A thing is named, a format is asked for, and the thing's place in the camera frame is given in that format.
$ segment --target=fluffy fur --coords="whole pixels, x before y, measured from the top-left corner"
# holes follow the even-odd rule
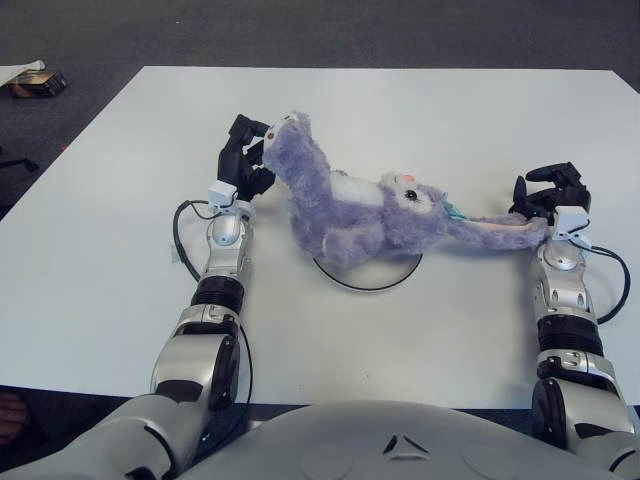
[[[369,188],[358,180],[348,195],[345,182],[336,182],[336,172],[331,173],[313,140],[309,118],[302,113],[292,113],[271,127],[264,142],[264,165],[292,193],[296,240],[323,262],[347,268],[374,255],[422,253],[446,235],[477,247],[520,249],[538,245],[548,233],[546,220],[527,222],[519,214],[452,218],[440,190],[408,175],[389,173],[377,184],[369,182]],[[371,187],[382,194],[382,205]]]

